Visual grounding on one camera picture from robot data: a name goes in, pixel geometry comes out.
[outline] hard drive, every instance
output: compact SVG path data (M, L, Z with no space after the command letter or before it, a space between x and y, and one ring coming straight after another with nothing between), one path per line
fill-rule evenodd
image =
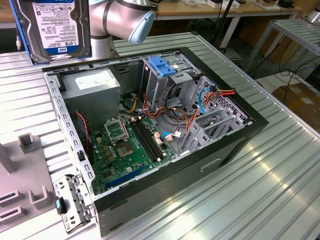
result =
M10 0L33 63L91 55L87 0Z

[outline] metal table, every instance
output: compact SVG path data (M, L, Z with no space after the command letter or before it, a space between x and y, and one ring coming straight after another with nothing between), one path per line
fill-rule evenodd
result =
M189 47L258 110L269 125L229 164L103 239L310 239L320 233L320 135L266 93L201 36L115 43L122 55ZM24 52L0 56L0 142L40 135L52 181L72 173L40 67ZM1 239L101 239L93 222L66 235L55 209L1 233Z
M305 48L305 51L300 56L300 60L296 63L295 67L301 63L308 51L315 55L320 55L320 26L309 23L304 19L272 20L250 55L248 63L244 69L246 72L250 69L261 47L266 42L273 29L278 30L279 34L273 41L265 56L269 55L275 49L279 41L284 36L291 38L293 41Z

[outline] blue drive bay latch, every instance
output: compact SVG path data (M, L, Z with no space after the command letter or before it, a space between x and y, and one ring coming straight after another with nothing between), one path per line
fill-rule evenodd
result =
M172 69L160 56L149 57L148 60L161 77L166 77L177 73L176 70Z

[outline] ram slot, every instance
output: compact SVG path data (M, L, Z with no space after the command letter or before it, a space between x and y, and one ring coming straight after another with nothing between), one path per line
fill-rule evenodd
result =
M152 162L156 162L159 158L164 158L157 144L152 139L149 132L141 122L132 123L131 128L133 129L136 137L139 139L143 148L151 158Z

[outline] metal bracket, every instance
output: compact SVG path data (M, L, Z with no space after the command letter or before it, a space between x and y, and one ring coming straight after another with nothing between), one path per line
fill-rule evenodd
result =
M93 217L93 207L86 206L83 198L83 194L88 193L87 187L83 185L80 175L66 175L53 184L56 196L63 198L66 206L62 221L68 234L86 225Z

